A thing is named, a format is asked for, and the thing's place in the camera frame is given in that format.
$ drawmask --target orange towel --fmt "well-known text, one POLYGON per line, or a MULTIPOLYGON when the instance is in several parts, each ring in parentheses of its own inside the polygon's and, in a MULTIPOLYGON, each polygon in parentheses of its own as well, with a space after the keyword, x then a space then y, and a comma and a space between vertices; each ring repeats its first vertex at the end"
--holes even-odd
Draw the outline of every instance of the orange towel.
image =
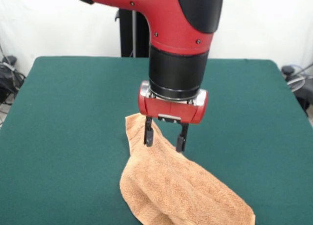
POLYGON ((144 124, 140 114, 126 117, 131 156, 120 181, 124 200, 144 225, 255 224, 252 209, 211 173, 177 153, 155 123, 153 146, 143 145, 144 124))

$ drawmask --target terry cloth towel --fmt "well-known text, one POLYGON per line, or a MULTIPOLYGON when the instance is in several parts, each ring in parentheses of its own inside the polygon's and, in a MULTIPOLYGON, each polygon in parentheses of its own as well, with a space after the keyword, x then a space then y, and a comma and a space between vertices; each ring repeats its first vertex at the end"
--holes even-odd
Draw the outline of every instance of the terry cloth towel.
POLYGON ((255 224, 252 209, 211 173, 177 153, 155 123, 153 146, 145 146, 144 125, 140 114, 126 117, 131 156, 120 180, 122 196, 137 219, 144 225, 255 224))

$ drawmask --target green table surface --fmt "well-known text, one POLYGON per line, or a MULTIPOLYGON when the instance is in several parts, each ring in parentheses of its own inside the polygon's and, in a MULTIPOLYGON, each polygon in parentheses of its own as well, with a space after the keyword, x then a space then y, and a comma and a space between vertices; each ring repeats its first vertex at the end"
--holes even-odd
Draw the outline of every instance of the green table surface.
MULTIPOLYGON (((147 59, 36 60, 0 130, 1 225, 140 224, 119 180, 124 118, 147 76, 147 59)), ((313 224, 313 130, 276 64, 212 59, 202 87, 208 109, 184 154, 242 197, 257 225, 313 224)), ((157 123, 175 142, 179 125, 157 123)))

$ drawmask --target black cable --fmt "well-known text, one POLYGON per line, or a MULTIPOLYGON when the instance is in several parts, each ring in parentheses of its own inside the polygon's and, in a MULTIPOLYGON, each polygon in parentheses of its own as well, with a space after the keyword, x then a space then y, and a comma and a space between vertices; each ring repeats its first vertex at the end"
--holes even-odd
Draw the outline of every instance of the black cable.
POLYGON ((0 52, 2 56, 8 61, 8 64, 11 65, 11 62, 9 61, 8 57, 4 54, 1 43, 0 43, 0 52))
POLYGON ((3 87, 4 87, 5 89, 7 89, 8 91, 10 91, 10 92, 13 93, 14 95, 17 95, 17 92, 16 92, 16 91, 11 90, 11 88, 7 87, 5 84, 2 84, 2 85, 3 85, 3 87))
POLYGON ((9 104, 9 103, 7 103, 6 101, 4 101, 2 104, 12 106, 13 103, 12 103, 12 104, 9 104))
MULTIPOLYGON (((0 110, 0 113, 3 113, 3 114, 5 114, 5 115, 8 115, 8 112, 4 112, 4 111, 2 111, 2 110, 0 110)), ((4 120, 0 117, 0 128, 2 128, 3 124, 4 124, 4 120)))
MULTIPOLYGON (((1 63, 1 62, 0 62, 0 66, 4 66, 5 68, 7 68, 7 69, 9 69, 10 71, 12 71, 11 68, 9 68, 8 66, 6 66, 4 63, 1 63)), ((22 74, 21 72, 18 72, 18 71, 15 69, 14 71, 12 71, 12 73, 14 74, 14 76, 16 77, 17 80, 19 80, 19 79, 17 78, 16 74, 18 74, 19 76, 21 76, 20 79, 22 79, 22 82, 25 81, 26 76, 25 76, 24 74, 22 74)))
POLYGON ((14 72, 13 72, 13 75, 15 76, 16 80, 17 80, 18 83, 19 83, 18 88, 21 87, 22 84, 23 84, 24 81, 25 81, 25 76, 22 75, 21 73, 17 72, 17 71, 14 71, 14 72))
POLYGON ((311 63, 310 65, 308 65, 307 67, 305 67, 304 69, 300 70, 299 72, 297 72, 296 74, 293 74, 293 76, 299 75, 303 72, 305 72, 306 70, 308 70, 309 68, 313 67, 313 63, 311 63))

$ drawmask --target cable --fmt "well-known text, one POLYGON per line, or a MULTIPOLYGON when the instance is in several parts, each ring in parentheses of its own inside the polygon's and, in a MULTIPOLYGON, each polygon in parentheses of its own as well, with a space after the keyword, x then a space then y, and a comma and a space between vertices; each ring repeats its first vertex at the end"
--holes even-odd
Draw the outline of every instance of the cable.
POLYGON ((22 73, 18 72, 13 66, 11 66, 8 63, 1 63, 0 62, 0 66, 7 68, 12 73, 12 83, 13 83, 13 86, 14 86, 16 91, 13 91, 11 88, 6 86, 4 83, 2 84, 2 86, 5 89, 7 89, 8 91, 10 91, 11 93, 13 93, 14 95, 16 95, 19 91, 19 87, 24 83, 26 77, 22 73))
POLYGON ((133 57, 137 57, 137 13, 135 11, 132 11, 132 16, 133 16, 133 57))
POLYGON ((305 67, 304 69, 302 69, 301 71, 297 72, 296 74, 293 74, 293 76, 299 75, 300 73, 308 70, 309 68, 313 67, 313 63, 311 63, 310 65, 308 65, 307 67, 305 67))
POLYGON ((313 79, 313 76, 298 77, 298 78, 296 78, 296 79, 293 79, 293 80, 291 80, 291 81, 288 81, 288 82, 287 82, 287 85, 290 86, 290 85, 292 85, 293 83, 301 82, 301 81, 302 81, 301 85, 299 85, 298 87, 296 87, 296 88, 291 88, 291 87, 290 87, 290 89, 291 89, 292 92, 296 92, 297 90, 301 89, 301 88, 304 86, 305 81, 306 81, 306 80, 309 80, 309 79, 313 79))
POLYGON ((7 62, 9 63, 9 65, 11 65, 11 63, 10 63, 10 61, 9 61, 8 57, 6 57, 5 53, 3 52, 3 49, 2 49, 1 43, 0 43, 0 52, 1 52, 2 56, 3 56, 6 60, 7 60, 7 62))
MULTIPOLYGON (((6 118, 6 116, 8 115, 8 112, 5 112, 5 111, 2 111, 2 110, 0 110, 0 113, 3 113, 3 114, 5 114, 5 118, 6 118)), ((4 120, 3 120, 3 118, 1 118, 1 116, 0 116, 0 128, 3 126, 3 124, 4 124, 4 120)))
POLYGON ((288 66, 291 66, 293 68, 298 68, 298 69, 300 69, 300 71, 303 70, 303 68, 300 65, 291 64, 291 65, 288 65, 288 66))
POLYGON ((7 103, 6 101, 4 101, 2 104, 12 106, 13 103, 12 103, 12 104, 9 104, 9 103, 7 103))

